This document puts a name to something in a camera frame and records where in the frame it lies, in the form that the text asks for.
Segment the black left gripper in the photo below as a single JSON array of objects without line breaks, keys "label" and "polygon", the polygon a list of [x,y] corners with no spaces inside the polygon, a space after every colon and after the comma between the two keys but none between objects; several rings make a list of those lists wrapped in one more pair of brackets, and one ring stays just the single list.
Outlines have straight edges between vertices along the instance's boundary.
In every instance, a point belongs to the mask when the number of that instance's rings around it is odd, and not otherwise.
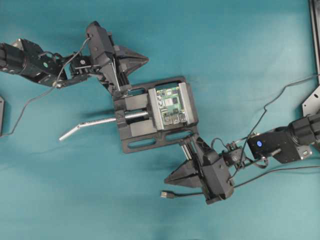
[{"label": "black left gripper", "polygon": [[124,46],[114,46],[112,36],[97,21],[88,25],[86,34],[90,37],[90,74],[98,77],[112,96],[126,96],[131,85],[123,72],[134,72],[145,65],[149,58]]}]

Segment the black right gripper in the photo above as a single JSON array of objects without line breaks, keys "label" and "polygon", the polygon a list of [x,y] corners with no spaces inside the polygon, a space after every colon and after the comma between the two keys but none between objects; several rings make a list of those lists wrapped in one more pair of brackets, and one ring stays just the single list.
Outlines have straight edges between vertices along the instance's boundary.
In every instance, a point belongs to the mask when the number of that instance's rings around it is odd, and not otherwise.
[{"label": "black right gripper", "polygon": [[207,205],[229,198],[234,192],[234,187],[228,181],[231,175],[224,159],[200,136],[188,136],[180,145],[187,160],[167,176],[164,183],[187,188],[202,189],[205,186],[203,193]]}]

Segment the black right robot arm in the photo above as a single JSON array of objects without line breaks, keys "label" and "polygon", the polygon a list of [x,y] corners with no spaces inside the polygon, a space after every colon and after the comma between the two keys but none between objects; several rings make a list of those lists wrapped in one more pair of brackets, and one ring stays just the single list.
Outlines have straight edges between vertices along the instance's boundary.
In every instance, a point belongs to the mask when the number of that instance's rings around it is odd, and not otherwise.
[{"label": "black right robot arm", "polygon": [[193,134],[180,142],[186,161],[164,179],[165,184],[201,188],[207,204],[229,198],[235,183],[229,172],[234,166],[242,169],[273,157],[281,164],[303,160],[312,153],[310,146],[320,141],[320,115],[314,114],[291,122],[288,126],[253,134],[247,144],[254,157],[248,160],[235,142],[217,153],[199,135]]}]

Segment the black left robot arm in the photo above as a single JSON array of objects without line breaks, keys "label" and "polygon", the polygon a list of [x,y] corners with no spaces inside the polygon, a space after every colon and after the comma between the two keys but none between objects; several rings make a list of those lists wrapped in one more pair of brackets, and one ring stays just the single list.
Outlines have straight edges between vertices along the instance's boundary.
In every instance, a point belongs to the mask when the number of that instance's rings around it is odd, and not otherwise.
[{"label": "black left robot arm", "polygon": [[131,89],[128,75],[148,62],[148,58],[116,45],[112,34],[94,21],[86,28],[85,44],[89,55],[73,53],[61,56],[43,51],[29,40],[19,38],[13,44],[0,45],[0,70],[20,75],[36,84],[65,88],[97,77],[113,96],[123,96]]}]

